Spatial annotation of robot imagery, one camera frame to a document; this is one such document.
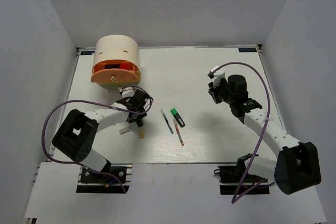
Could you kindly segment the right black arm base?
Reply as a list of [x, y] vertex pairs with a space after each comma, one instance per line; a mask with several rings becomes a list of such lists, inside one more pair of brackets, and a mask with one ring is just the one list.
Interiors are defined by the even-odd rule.
[[[237, 165], [234, 163], [220, 165], [214, 170], [214, 175], [219, 178], [219, 189], [221, 195], [234, 195], [235, 190], [239, 184], [243, 172], [239, 172]], [[250, 187], [262, 181], [263, 178], [247, 174], [245, 180], [238, 192], [241, 193], [248, 190]], [[258, 187], [248, 192], [248, 195], [269, 195], [270, 186], [268, 186], [268, 181], [264, 181]]]

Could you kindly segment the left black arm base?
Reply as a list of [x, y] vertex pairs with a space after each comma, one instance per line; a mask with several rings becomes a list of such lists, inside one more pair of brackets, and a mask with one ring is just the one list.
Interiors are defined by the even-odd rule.
[[114, 177], [95, 174], [89, 169], [81, 168], [77, 183], [76, 193], [82, 194], [124, 194], [129, 190], [132, 179], [131, 164], [112, 164], [110, 173], [113, 174], [123, 185], [117, 182]]

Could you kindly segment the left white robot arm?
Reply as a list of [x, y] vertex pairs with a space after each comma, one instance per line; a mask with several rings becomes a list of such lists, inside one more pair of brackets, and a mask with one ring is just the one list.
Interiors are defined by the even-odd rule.
[[139, 89], [133, 96], [122, 97], [112, 105], [76, 100], [76, 103], [101, 108], [89, 112], [71, 110], [53, 137], [52, 145], [73, 163], [92, 170], [93, 176], [104, 182], [110, 178], [111, 162], [92, 148], [96, 134], [119, 123], [136, 123], [142, 127], [142, 119], [147, 116], [145, 106], [148, 101], [152, 101], [150, 95]]

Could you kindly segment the orange highlighter marker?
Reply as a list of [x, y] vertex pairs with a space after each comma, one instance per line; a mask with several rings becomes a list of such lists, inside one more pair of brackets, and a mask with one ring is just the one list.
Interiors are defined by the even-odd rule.
[[125, 70], [132, 70], [133, 65], [130, 63], [117, 63], [117, 64], [106, 64], [105, 69], [125, 69]]

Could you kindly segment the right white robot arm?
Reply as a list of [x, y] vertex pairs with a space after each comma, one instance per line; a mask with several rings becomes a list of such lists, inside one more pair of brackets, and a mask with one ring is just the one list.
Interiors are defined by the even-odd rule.
[[244, 76], [212, 74], [208, 92], [216, 104], [225, 102], [233, 116], [253, 130], [275, 155], [275, 160], [247, 154], [235, 166], [220, 166], [222, 183], [247, 182], [253, 177], [274, 182], [286, 195], [321, 183], [318, 150], [311, 142], [303, 143], [266, 117], [266, 111], [247, 91]]

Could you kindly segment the green pen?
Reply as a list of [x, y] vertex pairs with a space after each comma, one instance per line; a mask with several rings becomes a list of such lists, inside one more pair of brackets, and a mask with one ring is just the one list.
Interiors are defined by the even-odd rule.
[[168, 119], [167, 119], [167, 117], [166, 117], [163, 109], [160, 109], [160, 113], [161, 113], [163, 119], [165, 120], [165, 122], [166, 122], [166, 124], [167, 124], [167, 126], [168, 126], [168, 128], [169, 128], [169, 130], [171, 132], [171, 134], [174, 134], [173, 129], [172, 129], [172, 127], [171, 127], [171, 125], [170, 125], [170, 123], [169, 123], [169, 121], [168, 121]]

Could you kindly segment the green highlighter marker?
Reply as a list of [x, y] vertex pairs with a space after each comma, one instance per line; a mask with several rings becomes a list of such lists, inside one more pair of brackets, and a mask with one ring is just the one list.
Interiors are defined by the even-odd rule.
[[174, 119], [177, 121], [180, 127], [185, 127], [185, 122], [183, 121], [182, 117], [178, 113], [176, 108], [170, 109], [171, 114], [173, 115]]

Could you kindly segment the red pen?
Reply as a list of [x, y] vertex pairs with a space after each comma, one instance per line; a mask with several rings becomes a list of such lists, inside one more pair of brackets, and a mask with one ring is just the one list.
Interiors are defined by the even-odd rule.
[[183, 142], [183, 139], [182, 139], [182, 137], [181, 137], [181, 134], [180, 134], [180, 131], [179, 131], [179, 127], [178, 127], [178, 123], [177, 123], [176, 119], [173, 119], [173, 124], [174, 124], [175, 130], [176, 130], [178, 139], [179, 139], [179, 141], [180, 141], [180, 144], [181, 144], [182, 146], [184, 146], [184, 142]]

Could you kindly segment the orange top drawer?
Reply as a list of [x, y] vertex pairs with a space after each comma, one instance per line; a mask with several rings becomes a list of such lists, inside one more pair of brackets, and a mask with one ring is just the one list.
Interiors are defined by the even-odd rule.
[[139, 83], [141, 73], [139, 67], [126, 60], [106, 60], [94, 65], [91, 82], [108, 83]]

